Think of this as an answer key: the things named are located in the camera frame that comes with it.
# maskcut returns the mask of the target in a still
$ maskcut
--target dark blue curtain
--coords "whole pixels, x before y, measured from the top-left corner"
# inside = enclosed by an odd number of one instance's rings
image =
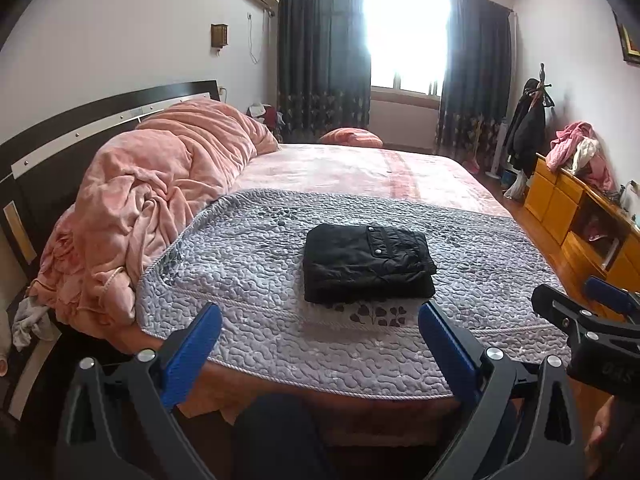
[[[280,0],[278,110],[284,142],[367,128],[371,58],[364,0]]]
[[[475,173],[491,168],[507,112],[511,11],[489,0],[450,3],[436,147]]]

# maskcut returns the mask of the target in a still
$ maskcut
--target pink blanket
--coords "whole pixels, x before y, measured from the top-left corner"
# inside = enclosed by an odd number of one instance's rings
[[[573,158],[576,147],[585,137],[595,139],[595,134],[589,123],[577,122],[569,124],[560,132],[556,132],[556,137],[557,139],[551,141],[551,151],[546,156],[546,166],[552,172],[556,172],[566,161]],[[601,191],[616,189],[607,162],[600,152],[597,152],[588,162],[584,181]]]
[[[96,153],[44,249],[29,295],[87,334],[134,321],[141,273],[211,200],[229,192],[268,129],[208,99],[174,105]]]

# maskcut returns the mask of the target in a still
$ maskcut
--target folded black clothing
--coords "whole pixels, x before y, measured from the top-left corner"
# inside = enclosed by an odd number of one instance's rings
[[[437,268],[422,233],[379,225],[320,224],[306,234],[305,300],[351,303],[431,298]]]

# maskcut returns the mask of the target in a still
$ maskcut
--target pink bedsheet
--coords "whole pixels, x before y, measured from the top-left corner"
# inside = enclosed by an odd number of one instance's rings
[[[443,156],[324,144],[283,144],[254,158],[232,191],[269,187],[415,200],[510,216],[462,166]]]

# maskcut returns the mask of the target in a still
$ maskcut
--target picture frame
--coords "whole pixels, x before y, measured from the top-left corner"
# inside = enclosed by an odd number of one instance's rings
[[[614,12],[616,25],[618,26],[618,35],[620,36],[620,45],[622,46],[622,57],[627,63],[640,66],[640,44],[634,42],[626,30],[626,27],[620,22],[618,16]]]

